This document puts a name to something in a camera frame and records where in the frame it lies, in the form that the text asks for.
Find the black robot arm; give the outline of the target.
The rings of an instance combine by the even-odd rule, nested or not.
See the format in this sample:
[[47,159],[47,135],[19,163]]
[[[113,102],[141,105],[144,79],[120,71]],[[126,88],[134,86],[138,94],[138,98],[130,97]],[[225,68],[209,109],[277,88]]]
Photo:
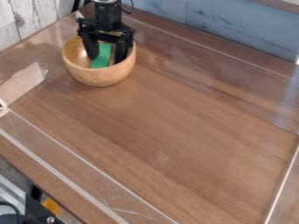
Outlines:
[[122,13],[132,10],[122,8],[121,0],[91,0],[93,17],[77,19],[77,35],[81,38],[87,57],[93,60],[99,53],[98,42],[114,45],[114,62],[126,58],[128,49],[134,42],[134,29],[122,23]]

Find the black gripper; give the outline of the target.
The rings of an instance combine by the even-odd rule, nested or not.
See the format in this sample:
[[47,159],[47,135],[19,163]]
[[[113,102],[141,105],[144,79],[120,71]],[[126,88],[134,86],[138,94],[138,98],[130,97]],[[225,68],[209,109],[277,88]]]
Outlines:
[[98,41],[116,44],[114,63],[126,58],[128,47],[134,44],[134,29],[120,23],[111,28],[101,27],[91,18],[77,19],[77,35],[86,55],[93,60],[98,56]]

